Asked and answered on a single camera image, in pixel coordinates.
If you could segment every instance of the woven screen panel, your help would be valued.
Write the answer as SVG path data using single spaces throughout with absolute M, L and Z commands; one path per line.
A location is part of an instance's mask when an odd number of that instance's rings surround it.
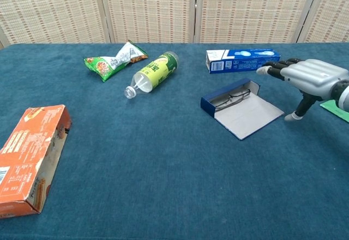
M 107 0 L 115 42 L 192 41 L 190 0 Z
M 97 0 L 0 0 L 10 44 L 103 43 Z
M 306 0 L 202 0 L 200 42 L 289 43 Z
M 349 0 L 321 0 L 305 41 L 349 41 Z

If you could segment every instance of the bottle label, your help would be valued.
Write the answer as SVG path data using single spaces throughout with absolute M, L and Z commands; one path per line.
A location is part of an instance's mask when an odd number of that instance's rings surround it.
M 170 53 L 164 53 L 140 70 L 151 81 L 153 88 L 177 69 L 177 61 Z

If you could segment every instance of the cardboard box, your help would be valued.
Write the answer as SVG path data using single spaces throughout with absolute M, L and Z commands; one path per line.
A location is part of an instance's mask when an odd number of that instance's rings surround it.
M 43 210 L 70 125 L 64 105 L 24 112 L 0 150 L 0 218 Z
M 206 66 L 210 74 L 257 70 L 267 61 L 279 61 L 273 49 L 207 50 Z
M 202 97 L 201 108 L 243 140 L 284 114 L 260 98 L 259 89 L 257 83 L 241 79 Z

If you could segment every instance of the eyeglasses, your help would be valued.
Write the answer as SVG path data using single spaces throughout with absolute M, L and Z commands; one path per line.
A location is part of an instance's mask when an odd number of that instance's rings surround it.
M 250 89 L 247 89 L 247 91 L 241 93 L 241 94 L 228 94 L 229 98 L 225 100 L 223 103 L 216 105 L 216 112 L 223 110 L 227 107 L 239 104 L 241 101 L 243 101 L 246 97 L 248 97 L 251 93 Z

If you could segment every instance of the barcode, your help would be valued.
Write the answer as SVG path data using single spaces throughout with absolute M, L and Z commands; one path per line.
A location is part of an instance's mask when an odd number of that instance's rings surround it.
M 226 61 L 225 62 L 225 68 L 231 69 L 231 61 Z
M 224 68 L 224 61 L 211 63 L 211 71 L 219 71 L 219 70 L 223 70 L 223 68 Z
M 4 180 L 7 171 L 9 171 L 10 167 L 0 167 L 0 184 L 2 183 L 2 181 Z

